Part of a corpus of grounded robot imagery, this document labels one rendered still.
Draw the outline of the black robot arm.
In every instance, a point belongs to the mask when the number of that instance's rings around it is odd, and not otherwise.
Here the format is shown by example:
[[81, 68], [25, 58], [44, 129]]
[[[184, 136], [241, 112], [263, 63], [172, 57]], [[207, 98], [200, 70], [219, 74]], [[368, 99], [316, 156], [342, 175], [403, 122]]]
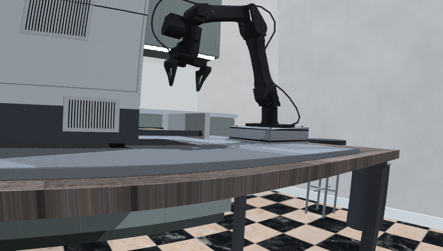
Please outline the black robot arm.
[[[259, 106], [262, 106], [262, 122], [246, 123], [246, 126], [294, 128], [294, 124], [278, 124], [277, 122], [276, 106], [281, 106], [281, 104], [266, 57], [265, 33], [267, 25], [255, 4], [214, 6], [208, 3], [197, 3], [186, 10], [183, 16], [174, 13], [168, 14], [164, 19], [161, 34], [176, 39], [183, 37], [183, 40], [193, 40], [194, 43], [197, 41], [200, 43], [202, 28], [198, 26], [203, 23], [220, 21], [238, 23], [240, 34], [243, 40], [246, 40], [250, 53], [254, 74], [253, 93], [255, 101]], [[181, 52], [183, 40], [171, 49], [170, 57]]]

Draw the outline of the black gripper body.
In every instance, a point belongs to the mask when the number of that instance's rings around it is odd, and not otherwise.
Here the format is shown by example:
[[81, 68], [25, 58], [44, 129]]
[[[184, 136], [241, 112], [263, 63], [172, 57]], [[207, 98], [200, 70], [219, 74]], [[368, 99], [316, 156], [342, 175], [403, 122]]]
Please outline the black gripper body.
[[189, 64], [195, 67], [200, 67], [200, 70], [205, 68], [212, 69], [207, 66], [206, 59], [198, 58], [199, 48], [200, 43], [198, 41], [194, 43], [193, 40], [183, 40], [181, 52], [172, 55], [170, 59], [165, 60], [164, 62], [177, 60], [179, 61], [179, 67], [186, 67], [186, 64]]

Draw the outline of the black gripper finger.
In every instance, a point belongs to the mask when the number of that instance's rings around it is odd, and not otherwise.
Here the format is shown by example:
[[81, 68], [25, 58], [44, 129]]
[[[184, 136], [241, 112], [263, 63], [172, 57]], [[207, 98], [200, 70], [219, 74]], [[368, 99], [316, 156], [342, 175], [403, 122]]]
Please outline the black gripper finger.
[[[206, 80], [206, 78], [208, 77], [208, 75], [210, 74], [212, 69], [209, 68], [205, 68], [205, 69], [201, 69], [195, 72], [195, 77], [196, 77], [196, 91], [199, 92], [204, 81]], [[202, 76], [202, 79], [201, 79]], [[201, 81], [200, 81], [201, 79]]]
[[168, 76], [169, 86], [173, 85], [179, 61], [170, 60], [164, 63], [164, 67]]

